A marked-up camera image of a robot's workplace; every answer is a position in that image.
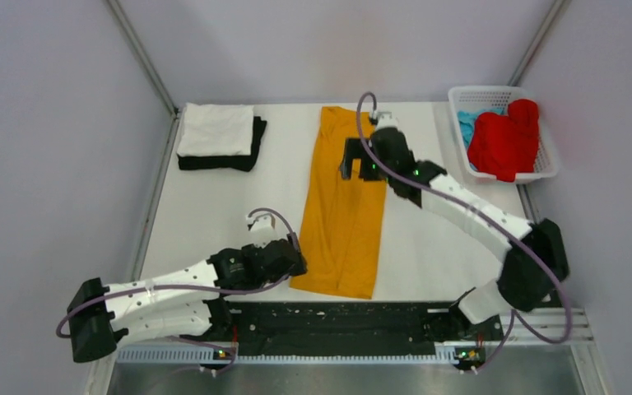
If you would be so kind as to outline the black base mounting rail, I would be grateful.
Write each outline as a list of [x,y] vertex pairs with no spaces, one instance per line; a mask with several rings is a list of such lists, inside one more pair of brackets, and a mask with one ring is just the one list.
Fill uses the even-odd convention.
[[432,356],[443,342],[502,338],[497,316],[461,324],[445,303],[238,302],[212,312],[196,342],[236,344],[240,356]]

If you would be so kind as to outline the aluminium frame post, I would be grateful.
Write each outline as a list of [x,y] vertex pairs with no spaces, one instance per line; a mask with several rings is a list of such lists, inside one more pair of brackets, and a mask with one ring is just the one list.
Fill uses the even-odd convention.
[[571,0],[555,0],[551,3],[522,58],[513,70],[507,82],[508,86],[519,86],[521,84],[534,58],[540,53],[543,44],[554,30],[560,18],[565,14],[571,2]]
[[108,8],[114,23],[130,48],[133,57],[136,59],[138,66],[147,79],[147,82],[150,84],[156,97],[160,100],[170,116],[175,117],[178,113],[178,108],[174,104],[169,91],[162,81],[160,74],[156,70],[156,67],[152,62],[150,55],[146,51],[141,38],[136,32],[132,21],[125,12],[122,3],[118,0],[103,0],[102,3]]

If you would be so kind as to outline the aluminium frame post left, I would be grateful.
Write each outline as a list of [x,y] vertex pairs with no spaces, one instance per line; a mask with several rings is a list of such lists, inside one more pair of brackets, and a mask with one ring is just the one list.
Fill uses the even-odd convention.
[[130,48],[133,57],[136,59],[138,66],[147,79],[147,82],[150,84],[156,97],[160,100],[170,116],[175,117],[178,113],[178,108],[174,104],[169,91],[162,81],[160,74],[156,70],[156,67],[152,62],[150,55],[146,51],[141,38],[136,32],[132,21],[125,12],[122,3],[118,0],[103,0],[102,3],[108,8],[114,23]]

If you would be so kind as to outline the aluminium frame post right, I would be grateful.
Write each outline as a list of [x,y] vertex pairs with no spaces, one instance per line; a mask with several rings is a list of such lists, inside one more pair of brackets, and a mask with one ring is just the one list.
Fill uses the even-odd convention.
[[571,0],[555,0],[551,3],[522,58],[513,70],[507,82],[508,86],[519,86],[521,84],[534,58],[540,53],[543,44],[554,30],[560,18],[565,14],[571,2]]

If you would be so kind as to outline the red t-shirt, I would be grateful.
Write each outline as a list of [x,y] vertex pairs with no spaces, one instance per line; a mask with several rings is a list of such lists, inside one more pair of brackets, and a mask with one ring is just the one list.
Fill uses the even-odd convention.
[[510,103],[504,115],[480,115],[467,149],[470,164],[503,182],[533,172],[540,142],[539,118],[538,104],[528,99]]

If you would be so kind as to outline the light blue t-shirt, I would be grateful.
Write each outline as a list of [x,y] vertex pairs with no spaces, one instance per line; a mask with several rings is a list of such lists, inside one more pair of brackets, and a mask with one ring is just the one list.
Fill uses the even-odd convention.
[[461,110],[457,112],[458,124],[460,126],[462,141],[466,149],[468,149],[468,147],[471,144],[474,131],[475,131],[476,121],[478,117],[485,113],[504,115],[504,110],[501,108],[492,108],[492,109],[482,109],[475,112],[467,112],[467,111],[461,111]]

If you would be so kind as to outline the yellow t-shirt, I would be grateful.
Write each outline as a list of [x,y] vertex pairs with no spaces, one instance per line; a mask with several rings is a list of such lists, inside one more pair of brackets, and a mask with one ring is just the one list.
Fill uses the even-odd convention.
[[387,186],[341,177],[346,139],[358,136],[354,111],[322,107],[299,237],[307,272],[290,281],[293,289],[365,300],[373,296]]

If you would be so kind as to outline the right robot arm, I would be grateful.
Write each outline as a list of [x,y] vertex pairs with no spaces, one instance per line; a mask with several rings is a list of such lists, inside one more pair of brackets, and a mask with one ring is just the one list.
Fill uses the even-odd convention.
[[499,276],[463,293],[448,310],[452,333],[471,339],[483,322],[511,309],[533,311],[569,275],[560,227],[531,222],[489,204],[430,160],[416,160],[396,128],[370,138],[348,137],[339,170],[350,179],[360,161],[359,179],[384,181],[400,198],[433,212],[482,244],[501,263]]

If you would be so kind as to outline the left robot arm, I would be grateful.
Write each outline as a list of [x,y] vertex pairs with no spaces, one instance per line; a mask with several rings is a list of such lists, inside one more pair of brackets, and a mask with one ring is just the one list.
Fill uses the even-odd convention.
[[270,290],[305,274],[307,263],[294,240],[222,249],[208,259],[144,281],[84,281],[56,334],[71,344],[72,359],[88,363],[118,348],[186,335],[226,337],[233,319],[226,297]]

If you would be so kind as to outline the white folded t-shirt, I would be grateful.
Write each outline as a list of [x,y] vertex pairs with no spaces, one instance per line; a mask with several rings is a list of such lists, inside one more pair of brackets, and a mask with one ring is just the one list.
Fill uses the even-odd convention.
[[181,157],[247,156],[253,139],[252,105],[187,103],[179,125]]

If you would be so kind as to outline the black folded t-shirt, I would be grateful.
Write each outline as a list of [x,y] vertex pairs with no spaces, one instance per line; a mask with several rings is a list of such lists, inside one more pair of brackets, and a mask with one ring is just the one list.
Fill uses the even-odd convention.
[[258,155],[267,129],[267,120],[253,117],[253,137],[248,155],[234,156],[181,156],[177,154],[180,170],[216,170],[232,169],[250,172],[258,161]]

